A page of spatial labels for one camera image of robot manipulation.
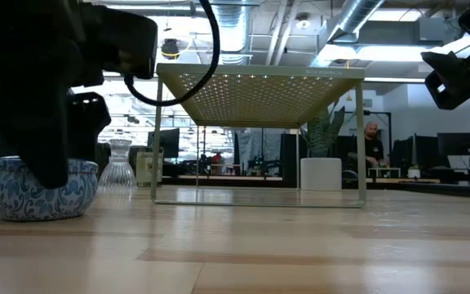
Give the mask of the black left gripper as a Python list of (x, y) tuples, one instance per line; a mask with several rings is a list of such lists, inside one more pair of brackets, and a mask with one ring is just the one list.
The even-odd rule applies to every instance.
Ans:
[[(68, 181), (67, 91), (80, 72), (67, 38), (0, 33), (0, 135), (40, 185)], [(79, 93), (69, 102), (69, 157), (95, 161), (99, 134), (111, 123), (104, 97)]]

